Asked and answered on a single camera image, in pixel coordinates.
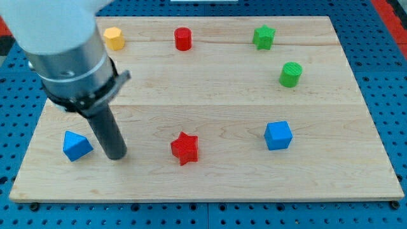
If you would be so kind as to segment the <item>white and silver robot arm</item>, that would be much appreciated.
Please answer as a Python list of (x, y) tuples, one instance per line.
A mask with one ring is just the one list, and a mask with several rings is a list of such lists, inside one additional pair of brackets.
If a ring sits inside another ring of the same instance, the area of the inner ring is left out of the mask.
[(130, 75), (117, 74), (95, 15), (106, 0), (1, 0), (1, 16), (41, 78), (47, 97), (91, 117), (107, 109)]

